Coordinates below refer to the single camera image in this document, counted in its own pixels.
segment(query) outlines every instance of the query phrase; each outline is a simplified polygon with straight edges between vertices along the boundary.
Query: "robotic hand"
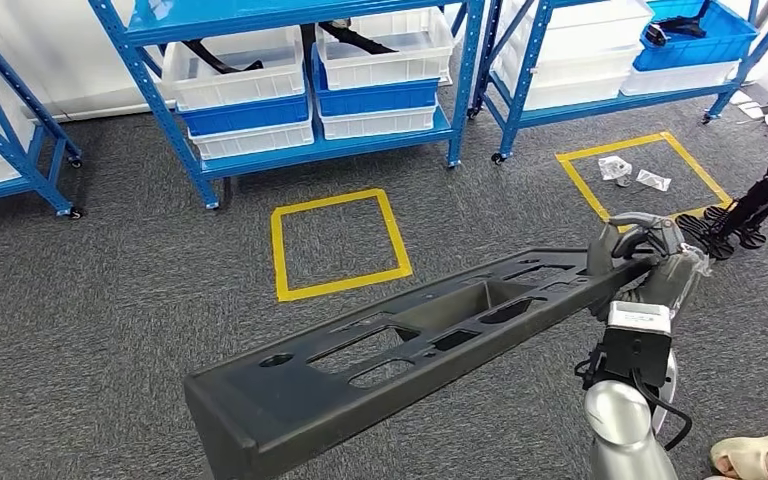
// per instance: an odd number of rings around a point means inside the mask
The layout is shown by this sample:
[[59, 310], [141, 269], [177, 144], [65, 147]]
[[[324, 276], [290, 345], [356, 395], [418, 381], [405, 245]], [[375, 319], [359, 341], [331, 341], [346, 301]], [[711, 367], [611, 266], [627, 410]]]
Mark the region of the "robotic hand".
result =
[[[621, 234], [621, 226], [631, 228]], [[635, 212], [608, 220], [590, 245], [588, 270], [610, 271], [614, 259], [630, 258], [644, 244], [661, 260], [637, 287], [591, 306], [607, 329], [590, 358], [576, 367], [595, 433], [591, 470], [596, 480], [677, 480], [666, 450], [692, 426], [689, 416], [670, 405], [677, 382], [671, 334], [682, 304], [699, 277], [708, 275], [707, 256], [684, 243], [673, 220]], [[668, 411], [684, 419], [685, 427], [665, 450], [655, 433]]]

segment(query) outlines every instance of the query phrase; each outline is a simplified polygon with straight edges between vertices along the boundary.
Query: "gray carpet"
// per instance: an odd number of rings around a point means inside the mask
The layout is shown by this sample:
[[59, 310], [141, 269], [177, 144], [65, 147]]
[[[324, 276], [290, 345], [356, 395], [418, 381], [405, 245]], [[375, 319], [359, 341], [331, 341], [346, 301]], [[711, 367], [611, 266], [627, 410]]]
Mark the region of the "gray carpet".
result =
[[[234, 179], [216, 213], [204, 211], [152, 117], [68, 125], [85, 167], [64, 171], [61, 185], [86, 217], [55, 219], [33, 195], [0, 200], [0, 478], [196, 478], [203, 452], [185, 373], [526, 246], [595, 235], [598, 217], [555, 153], [666, 130], [741, 194], [768, 161], [768, 136], [736, 124], [744, 117], [733, 110], [699, 127], [709, 101], [523, 131], [502, 166], [489, 161], [499, 130], [482, 114], [455, 171], [442, 167], [444, 145], [326, 161]], [[673, 187], [620, 191], [596, 177], [595, 159], [577, 160], [612, 211], [714, 200], [669, 149], [631, 150], [621, 155]], [[368, 188], [386, 191], [414, 275], [278, 303], [272, 211]], [[284, 229], [291, 287], [394, 265], [372, 202], [293, 214]], [[768, 245], [718, 264], [687, 311], [676, 330], [678, 404], [696, 426], [671, 457], [682, 479], [698, 479], [712, 442], [768, 433]], [[594, 320], [573, 317], [286, 478], [586, 478], [571, 368], [599, 335]]]

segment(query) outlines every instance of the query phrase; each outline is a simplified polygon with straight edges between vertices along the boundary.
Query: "blue metal shelf frame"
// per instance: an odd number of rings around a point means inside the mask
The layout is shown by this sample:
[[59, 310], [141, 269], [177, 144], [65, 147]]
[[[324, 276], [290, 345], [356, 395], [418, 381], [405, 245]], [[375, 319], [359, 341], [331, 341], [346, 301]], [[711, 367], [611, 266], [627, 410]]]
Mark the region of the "blue metal shelf frame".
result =
[[[205, 207], [209, 209], [219, 207], [219, 198], [211, 187], [211, 180], [287, 165], [438, 141], [449, 142], [447, 165], [454, 167], [460, 163], [462, 132], [475, 70], [473, 59], [478, 51], [484, 0], [137, 0], [128, 27], [123, 25], [111, 0], [88, 1], [157, 118], [161, 130], [172, 144]], [[158, 45], [162, 49], [169, 42], [181, 40], [437, 7], [449, 3], [462, 5], [453, 30], [457, 31], [466, 19], [464, 61], [458, 76], [457, 98], [452, 121], [449, 122], [442, 111], [438, 110], [434, 128], [424, 132], [326, 141], [321, 126], [314, 122], [315, 141], [312, 145], [202, 162], [193, 153], [157, 91], [147, 70], [147, 66], [152, 69], [155, 67], [152, 66], [153, 62], [148, 62], [143, 50], [149, 45]], [[156, 16], [155, 11], [162, 11], [162, 15]]]
[[[647, 107], [662, 103], [675, 102], [688, 98], [702, 97], [707, 95], [717, 95], [717, 99], [711, 108], [705, 113], [703, 122], [719, 118], [723, 108], [725, 108], [729, 99], [740, 88], [746, 80], [749, 71], [752, 70], [759, 60], [768, 50], [768, 32], [761, 38], [755, 48], [742, 59], [740, 67], [734, 80], [724, 85], [716, 87], [706, 87], [693, 90], [682, 90], [678, 92], [655, 93], [649, 95], [636, 95], [626, 97], [620, 95], [617, 98], [603, 100], [598, 102], [582, 103], [578, 105], [568, 105], [563, 107], [545, 108], [540, 110], [524, 111], [525, 99], [531, 86], [531, 77], [534, 68], [537, 66], [537, 57], [540, 48], [543, 45], [543, 38], [549, 21], [552, 18], [552, 12], [556, 8], [594, 3], [602, 0], [526, 0], [525, 4], [519, 10], [507, 31], [503, 32], [497, 41], [497, 29], [499, 25], [499, 12], [501, 11], [503, 0], [488, 0], [490, 2], [489, 14], [486, 20], [484, 39], [481, 45], [481, 58], [478, 66], [478, 76], [476, 88], [472, 98], [472, 104], [469, 108], [469, 116], [474, 117], [486, 105], [487, 109], [493, 115], [496, 123], [502, 129], [502, 139], [499, 145], [499, 154], [502, 159], [511, 155], [514, 138], [519, 130], [523, 128], [545, 125], [555, 122], [563, 122], [576, 118], [589, 117], [593, 115], [602, 115], [605, 113], [620, 112], [632, 108]], [[501, 51], [504, 44], [511, 37], [512, 33], [519, 26], [525, 17], [526, 11], [531, 7], [534, 1], [538, 1], [537, 13], [534, 19], [534, 28], [531, 29], [531, 35], [528, 39], [525, 58], [522, 62], [522, 68], [519, 74], [516, 91], [508, 91], [494, 72], [491, 71], [493, 60]], [[757, 16], [759, 0], [751, 0], [748, 19], [754, 22]], [[496, 87], [502, 101], [508, 109], [507, 116], [503, 115], [493, 99], [487, 94], [487, 88], [490, 85]]]
[[[64, 154], [68, 152], [70, 160], [77, 161], [81, 158], [81, 150], [69, 139], [1, 54], [0, 74], [19, 99], [36, 115], [41, 125], [34, 131], [26, 152], [0, 104], [0, 126], [6, 135], [5, 137], [0, 133], [0, 155], [21, 175], [19, 178], [0, 182], [0, 197], [34, 191], [54, 207], [57, 215], [73, 214], [72, 203], [57, 190], [56, 185]], [[48, 175], [43, 176], [37, 164], [46, 135], [54, 139], [55, 147]]]

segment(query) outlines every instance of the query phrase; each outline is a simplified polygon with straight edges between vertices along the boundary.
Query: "sandal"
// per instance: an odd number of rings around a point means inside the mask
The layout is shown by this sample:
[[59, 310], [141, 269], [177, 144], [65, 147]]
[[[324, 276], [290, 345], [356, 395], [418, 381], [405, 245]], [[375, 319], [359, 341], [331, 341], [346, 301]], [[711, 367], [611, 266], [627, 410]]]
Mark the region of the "sandal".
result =
[[711, 448], [711, 462], [719, 468], [717, 461], [728, 458], [732, 470], [740, 479], [768, 480], [767, 454], [768, 435], [760, 438], [728, 438]]

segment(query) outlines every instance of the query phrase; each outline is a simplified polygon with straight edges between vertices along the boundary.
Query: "yellow tape square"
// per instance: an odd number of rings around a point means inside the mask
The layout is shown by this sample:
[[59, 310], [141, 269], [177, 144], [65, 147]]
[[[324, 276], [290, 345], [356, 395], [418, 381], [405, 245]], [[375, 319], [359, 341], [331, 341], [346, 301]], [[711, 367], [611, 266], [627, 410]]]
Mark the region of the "yellow tape square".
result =
[[[699, 162], [697, 162], [696, 159], [693, 158], [693, 156], [690, 155], [690, 153], [687, 150], [685, 150], [685, 148], [678, 142], [678, 140], [676, 140], [676, 138], [670, 132], [655, 133], [655, 134], [646, 135], [643, 137], [632, 138], [631, 140], [623, 140], [621, 142], [609, 143], [607, 145], [600, 145], [598, 147], [586, 148], [584, 150], [577, 150], [575, 152], [558, 153], [558, 154], [555, 154], [555, 158], [558, 159], [558, 162], [561, 164], [561, 167], [564, 169], [567, 175], [569, 175], [569, 177], [572, 179], [572, 182], [578, 188], [578, 191], [581, 192], [581, 195], [584, 197], [584, 199], [587, 201], [590, 207], [599, 215], [602, 221], [605, 221], [611, 216], [611, 214], [605, 209], [604, 206], [602, 206], [602, 202], [600, 202], [599, 199], [596, 198], [596, 195], [593, 194], [593, 191], [590, 190], [590, 187], [587, 186], [587, 183], [584, 181], [583, 178], [581, 178], [581, 175], [578, 174], [578, 171], [575, 169], [575, 167], [572, 166], [572, 161], [578, 160], [581, 158], [592, 157], [594, 155], [602, 155], [605, 153], [610, 153], [610, 152], [622, 150], [625, 148], [636, 147], [639, 145], [646, 145], [647, 143], [654, 143], [654, 142], [661, 142], [661, 141], [667, 142], [670, 145], [670, 147], [672, 147], [672, 149], [675, 150], [675, 152], [682, 159], [684, 159], [684, 161], [690, 166], [693, 172], [696, 173], [696, 175], [699, 176], [699, 178], [702, 179], [703, 182], [705, 182], [705, 185], [707, 185], [708, 188], [710, 188], [711, 191], [714, 192], [714, 195], [716, 195], [717, 198], [720, 199], [720, 203], [717, 204], [717, 206], [720, 206], [722, 208], [728, 208], [729, 205], [731, 205], [731, 202], [732, 202], [731, 197], [722, 189], [722, 187], [720, 187], [717, 184], [717, 182], [714, 181], [713, 178], [711, 178], [710, 175], [708, 175], [708, 172], [706, 172], [705, 169], [702, 168], [701, 165], [699, 165]], [[684, 212], [673, 213], [672, 215], [670, 215], [670, 218], [675, 219], [675, 217], [679, 215], [684, 215], [684, 214], [698, 217], [698, 216], [701, 216], [702, 212], [704, 212], [705, 209], [708, 208], [709, 206], [711, 205], [706, 205], [704, 207], [686, 210]]]
[[[387, 226], [387, 234], [390, 236], [390, 243], [393, 245], [398, 266], [392, 270], [384, 272], [371, 273], [368, 275], [361, 275], [358, 277], [291, 290], [287, 280], [287, 261], [284, 257], [284, 231], [281, 217], [291, 213], [298, 213], [314, 208], [338, 205], [367, 198], [375, 198], [378, 201], [378, 207], [381, 209], [381, 215], [384, 217], [384, 223]], [[272, 225], [272, 258], [275, 263], [275, 290], [279, 302], [288, 302], [292, 300], [300, 300], [302, 298], [326, 295], [341, 290], [371, 285], [373, 283], [387, 282], [413, 274], [413, 268], [408, 259], [408, 252], [402, 241], [402, 235], [399, 233], [399, 227], [396, 225], [396, 217], [393, 215], [392, 208], [390, 208], [390, 201], [387, 199], [387, 194], [384, 193], [384, 190], [381, 190], [380, 188], [278, 207], [272, 212], [270, 223]]]

